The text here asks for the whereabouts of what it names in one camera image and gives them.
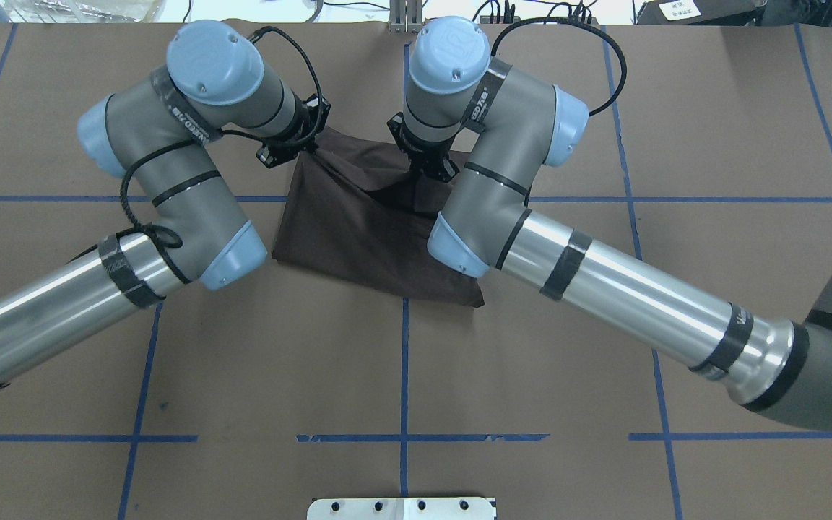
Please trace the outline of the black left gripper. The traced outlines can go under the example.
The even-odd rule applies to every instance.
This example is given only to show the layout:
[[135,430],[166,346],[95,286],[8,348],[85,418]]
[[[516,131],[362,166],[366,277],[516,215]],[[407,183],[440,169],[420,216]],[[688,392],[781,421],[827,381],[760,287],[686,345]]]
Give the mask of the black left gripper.
[[331,103],[316,93],[306,100],[295,96],[295,112],[287,131],[282,133],[283,145],[310,145],[326,128]]

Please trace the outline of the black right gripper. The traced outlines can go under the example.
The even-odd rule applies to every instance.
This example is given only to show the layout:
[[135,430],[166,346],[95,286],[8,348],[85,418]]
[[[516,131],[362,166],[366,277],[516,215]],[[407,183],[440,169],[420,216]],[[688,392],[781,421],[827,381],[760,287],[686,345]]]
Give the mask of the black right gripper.
[[409,158],[409,161],[410,158],[416,157],[450,157],[461,168],[469,159],[468,152],[452,150],[452,145],[458,133],[454,133],[438,142],[420,138],[407,127],[403,114],[392,116],[387,121],[387,128],[389,128],[397,148]]

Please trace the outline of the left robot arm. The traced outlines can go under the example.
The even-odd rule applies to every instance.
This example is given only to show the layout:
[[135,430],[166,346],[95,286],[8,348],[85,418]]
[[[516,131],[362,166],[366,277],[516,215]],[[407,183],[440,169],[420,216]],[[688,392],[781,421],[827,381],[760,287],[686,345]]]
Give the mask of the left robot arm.
[[302,99],[261,55],[281,27],[244,35],[224,21],[183,25],[165,61],[78,121],[82,148],[119,179],[128,227],[0,300],[0,391],[14,378],[199,281],[209,290],[258,269],[267,247],[208,153],[250,139],[274,168],[313,146],[328,102]]

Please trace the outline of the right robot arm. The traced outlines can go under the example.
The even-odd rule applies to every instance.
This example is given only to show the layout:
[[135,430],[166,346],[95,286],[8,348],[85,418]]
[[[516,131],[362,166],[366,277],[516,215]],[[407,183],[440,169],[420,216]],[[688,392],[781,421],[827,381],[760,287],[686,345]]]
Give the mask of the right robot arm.
[[531,210],[541,167],[568,160],[594,115],[573,95],[495,57],[481,26],[425,23],[389,121],[415,172],[454,181],[427,240],[449,269],[524,280],[720,383],[736,404],[832,431],[832,276],[802,323],[768,321]]

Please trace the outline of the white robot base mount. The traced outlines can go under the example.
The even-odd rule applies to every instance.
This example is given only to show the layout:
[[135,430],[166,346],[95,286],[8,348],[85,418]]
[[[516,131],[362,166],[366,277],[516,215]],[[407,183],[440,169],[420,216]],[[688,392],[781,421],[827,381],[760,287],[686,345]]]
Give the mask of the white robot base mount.
[[307,519],[498,519],[495,499],[455,497],[375,497],[317,499]]

